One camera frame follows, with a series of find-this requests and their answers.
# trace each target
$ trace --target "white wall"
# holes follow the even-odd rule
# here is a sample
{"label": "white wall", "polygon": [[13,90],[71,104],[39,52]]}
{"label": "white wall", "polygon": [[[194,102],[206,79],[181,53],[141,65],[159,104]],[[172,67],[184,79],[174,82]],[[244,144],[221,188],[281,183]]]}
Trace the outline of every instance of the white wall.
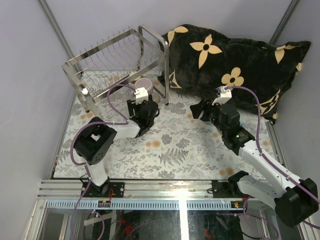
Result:
{"label": "white wall", "polygon": [[72,51],[147,24],[163,35],[181,24],[268,42],[291,0],[47,0]]}
{"label": "white wall", "polygon": [[[320,189],[320,1],[301,1],[278,41],[309,40],[312,45],[283,96],[275,124],[289,168],[303,179],[311,178]],[[320,212],[314,215],[320,225]]]}
{"label": "white wall", "polygon": [[0,0],[0,239],[19,240],[53,162],[72,88],[37,1]]}

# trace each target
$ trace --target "metal dish rack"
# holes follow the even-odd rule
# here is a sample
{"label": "metal dish rack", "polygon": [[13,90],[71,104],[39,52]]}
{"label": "metal dish rack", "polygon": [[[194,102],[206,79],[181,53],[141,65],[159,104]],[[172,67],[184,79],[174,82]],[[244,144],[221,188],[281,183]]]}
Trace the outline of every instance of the metal dish rack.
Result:
{"label": "metal dish rack", "polygon": [[[143,33],[148,33],[150,40]],[[113,85],[128,84],[151,69],[164,63],[164,93],[154,89],[169,103],[169,45],[167,41],[147,25],[137,31],[132,28],[68,60],[62,69],[73,86],[76,96],[86,112],[101,118],[96,104],[107,97]],[[82,70],[76,71],[74,65]]]}

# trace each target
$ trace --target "cushion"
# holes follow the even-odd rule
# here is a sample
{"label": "cushion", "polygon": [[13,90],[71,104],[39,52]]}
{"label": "cushion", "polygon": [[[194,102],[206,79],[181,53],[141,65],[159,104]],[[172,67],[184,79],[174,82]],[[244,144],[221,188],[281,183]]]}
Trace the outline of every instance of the cushion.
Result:
{"label": "cushion", "polygon": [[[217,87],[247,87],[257,94],[261,115],[272,123],[279,100],[291,87],[311,44],[299,41],[273,46],[264,41],[229,38],[190,24],[162,37],[169,44],[171,88],[213,100]],[[164,72],[158,79],[164,83]],[[245,90],[233,89],[232,101],[240,109],[258,113],[254,97]]]}

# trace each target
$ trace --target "flower center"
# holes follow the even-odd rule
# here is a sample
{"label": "flower center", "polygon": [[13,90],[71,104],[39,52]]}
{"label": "flower center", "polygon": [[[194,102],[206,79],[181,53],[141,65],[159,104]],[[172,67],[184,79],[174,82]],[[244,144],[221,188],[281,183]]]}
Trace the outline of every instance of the flower center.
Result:
{"label": "flower center", "polygon": [[203,50],[208,50],[209,49],[209,45],[208,44],[205,44],[204,46],[203,46]]}

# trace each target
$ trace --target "floor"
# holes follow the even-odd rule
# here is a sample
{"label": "floor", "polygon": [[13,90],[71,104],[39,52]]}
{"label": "floor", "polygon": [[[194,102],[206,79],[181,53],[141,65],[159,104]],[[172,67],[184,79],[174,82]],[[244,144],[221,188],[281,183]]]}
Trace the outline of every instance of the floor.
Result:
{"label": "floor", "polygon": [[[87,72],[84,78],[94,79]],[[160,72],[149,72],[144,76],[151,79],[160,90],[163,89],[157,81]],[[100,78],[108,77],[105,73]],[[122,88],[111,95],[111,103],[127,117],[129,116],[126,100],[129,92]],[[154,126],[142,137],[119,139],[110,147],[104,157],[104,169],[110,178],[139,179],[227,179],[234,173],[244,170],[257,179],[261,174],[245,160],[241,160],[228,150],[221,139],[221,134],[212,125],[193,119],[190,105],[197,104],[200,98],[181,95],[170,90],[170,104],[159,103],[160,115],[155,119]],[[121,117],[106,103],[98,104],[104,120],[123,122]],[[240,120],[245,128],[254,129],[257,116],[244,111],[240,112]],[[85,174],[82,166],[75,166],[70,159],[70,144],[76,132],[93,117],[86,113],[75,100],[63,143],[54,166],[54,178],[79,178]],[[260,128],[260,142],[263,148],[272,156],[265,121]],[[74,153],[75,159],[81,158]]]}

